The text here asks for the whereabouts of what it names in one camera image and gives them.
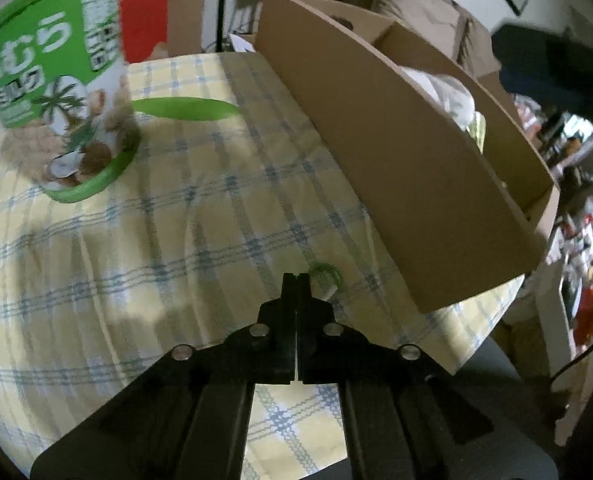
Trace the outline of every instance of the cardboard box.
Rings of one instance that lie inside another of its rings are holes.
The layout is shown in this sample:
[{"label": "cardboard box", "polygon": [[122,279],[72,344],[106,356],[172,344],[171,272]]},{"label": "cardboard box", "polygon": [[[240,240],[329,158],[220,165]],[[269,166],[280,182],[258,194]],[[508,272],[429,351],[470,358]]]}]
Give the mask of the cardboard box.
[{"label": "cardboard box", "polygon": [[[257,51],[365,203],[420,309],[538,266],[559,190],[490,91],[393,19],[333,0],[262,5]],[[468,88],[487,120],[483,155],[399,65]]]},{"label": "cardboard box", "polygon": [[201,53],[204,0],[168,0],[170,57]]}]

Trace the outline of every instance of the plaid tablecloth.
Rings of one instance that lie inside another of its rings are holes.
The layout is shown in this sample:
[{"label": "plaid tablecloth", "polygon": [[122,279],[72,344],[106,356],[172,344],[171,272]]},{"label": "plaid tablecloth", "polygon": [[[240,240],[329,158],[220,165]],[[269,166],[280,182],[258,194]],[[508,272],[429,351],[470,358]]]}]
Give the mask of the plaid tablecloth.
[{"label": "plaid tablecloth", "polygon": [[[450,371],[513,300],[520,278],[422,316],[259,54],[134,65],[130,86],[134,99],[211,97],[242,115],[146,121],[125,174],[72,205],[0,157],[0,444],[25,473],[165,351],[209,346],[254,322],[284,272],[334,264],[346,283],[333,299],[340,322],[384,346],[416,342]],[[257,387],[244,478],[297,479],[345,454],[335,386]]]}]

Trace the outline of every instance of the green label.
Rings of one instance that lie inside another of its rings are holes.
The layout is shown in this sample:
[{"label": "green label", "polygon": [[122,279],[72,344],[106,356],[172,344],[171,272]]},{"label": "green label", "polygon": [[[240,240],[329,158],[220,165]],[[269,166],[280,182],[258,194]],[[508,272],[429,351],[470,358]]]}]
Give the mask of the green label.
[{"label": "green label", "polygon": [[74,121],[87,86],[120,60],[118,0],[39,0],[0,28],[0,118]]}]

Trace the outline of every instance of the green plastic cup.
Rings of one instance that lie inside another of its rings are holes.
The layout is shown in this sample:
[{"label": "green plastic cup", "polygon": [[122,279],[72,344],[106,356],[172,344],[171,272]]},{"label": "green plastic cup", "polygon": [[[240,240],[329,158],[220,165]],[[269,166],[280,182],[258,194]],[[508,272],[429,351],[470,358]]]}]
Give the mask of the green plastic cup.
[{"label": "green plastic cup", "polygon": [[112,183],[139,132],[121,53],[118,0],[14,0],[0,10],[3,155],[54,200]]}]

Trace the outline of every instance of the screw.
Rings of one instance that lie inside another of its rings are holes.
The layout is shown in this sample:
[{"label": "screw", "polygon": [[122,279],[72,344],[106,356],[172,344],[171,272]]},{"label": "screw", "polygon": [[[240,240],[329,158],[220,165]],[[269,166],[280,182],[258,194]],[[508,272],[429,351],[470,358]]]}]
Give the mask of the screw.
[{"label": "screw", "polygon": [[172,358],[175,361],[187,361],[193,353],[194,349],[190,345],[177,345],[172,350]]},{"label": "screw", "polygon": [[399,349],[399,353],[406,361],[416,361],[419,357],[421,357],[421,349],[414,345],[403,345]]},{"label": "screw", "polygon": [[323,327],[325,335],[337,337],[343,333],[343,327],[338,323],[328,323]]},{"label": "screw", "polygon": [[270,327],[263,323],[255,323],[250,327],[252,337],[265,337],[270,333]]}]

